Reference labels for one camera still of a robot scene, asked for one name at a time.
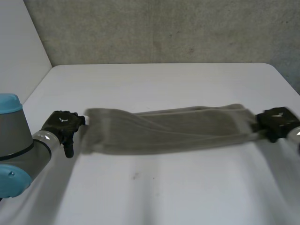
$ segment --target concrete wall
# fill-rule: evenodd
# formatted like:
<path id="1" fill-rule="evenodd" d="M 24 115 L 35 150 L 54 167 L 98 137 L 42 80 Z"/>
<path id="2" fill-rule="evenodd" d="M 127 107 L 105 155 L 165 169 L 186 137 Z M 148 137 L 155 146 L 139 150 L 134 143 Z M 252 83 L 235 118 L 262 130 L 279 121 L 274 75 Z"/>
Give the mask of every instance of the concrete wall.
<path id="1" fill-rule="evenodd" d="M 265 62 L 300 92 L 300 0 L 25 0 L 25 4 L 53 66 Z"/>
<path id="2" fill-rule="evenodd" d="M 22 103 L 52 68 L 22 0 L 0 0 L 0 93 Z"/>

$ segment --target gray towel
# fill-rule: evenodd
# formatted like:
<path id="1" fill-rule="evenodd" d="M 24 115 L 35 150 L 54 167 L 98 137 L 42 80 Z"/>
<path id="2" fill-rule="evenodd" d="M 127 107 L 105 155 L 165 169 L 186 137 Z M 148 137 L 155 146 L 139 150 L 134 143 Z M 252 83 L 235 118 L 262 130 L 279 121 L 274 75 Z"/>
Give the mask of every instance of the gray towel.
<path id="1" fill-rule="evenodd" d="M 130 113 L 88 109 L 81 129 L 84 153 L 158 154 L 199 150 L 258 138 L 255 116 L 240 104 Z"/>

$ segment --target gray wall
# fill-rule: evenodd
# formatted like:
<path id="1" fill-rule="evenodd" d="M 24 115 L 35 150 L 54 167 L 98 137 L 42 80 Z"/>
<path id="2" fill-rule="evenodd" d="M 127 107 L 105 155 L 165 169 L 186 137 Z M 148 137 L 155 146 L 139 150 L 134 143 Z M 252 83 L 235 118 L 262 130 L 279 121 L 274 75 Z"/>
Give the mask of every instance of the gray wall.
<path id="1" fill-rule="evenodd" d="M 53 66 L 266 62 L 300 93 L 300 0 L 25 0 Z"/>

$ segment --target stain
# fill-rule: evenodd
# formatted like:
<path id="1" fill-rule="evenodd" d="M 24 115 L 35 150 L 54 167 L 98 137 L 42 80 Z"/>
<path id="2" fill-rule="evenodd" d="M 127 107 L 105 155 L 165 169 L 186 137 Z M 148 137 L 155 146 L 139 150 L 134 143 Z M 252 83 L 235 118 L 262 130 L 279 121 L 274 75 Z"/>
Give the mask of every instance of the stain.
<path id="1" fill-rule="evenodd" d="M 138 179 L 139 175 L 140 175 L 140 174 L 139 174 L 138 172 L 136 172 L 136 173 L 133 175 L 132 179 L 133 179 L 133 180 Z"/>
<path id="2" fill-rule="evenodd" d="M 188 50 L 188 53 L 189 53 L 189 54 L 192 54 L 194 51 L 195 51 L 194 48 L 190 48 L 190 49 Z"/>
<path id="3" fill-rule="evenodd" d="M 158 53 L 161 52 L 162 46 L 161 43 L 158 41 L 153 41 L 153 46 L 156 48 L 156 50 L 158 51 Z"/>

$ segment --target table surface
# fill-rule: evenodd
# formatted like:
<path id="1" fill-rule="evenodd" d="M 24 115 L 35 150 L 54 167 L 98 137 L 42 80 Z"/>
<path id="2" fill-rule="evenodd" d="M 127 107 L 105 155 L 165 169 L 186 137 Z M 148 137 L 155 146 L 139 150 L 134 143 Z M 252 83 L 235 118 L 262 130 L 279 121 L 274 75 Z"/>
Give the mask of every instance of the table surface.
<path id="1" fill-rule="evenodd" d="M 126 64 L 54 67 L 24 104 L 34 133 L 55 110 L 133 113 L 241 103 L 257 114 L 300 97 L 268 64 Z M 296 224 L 300 160 L 264 140 L 151 156 L 58 152 L 20 196 L 0 203 L 0 224 Z"/>

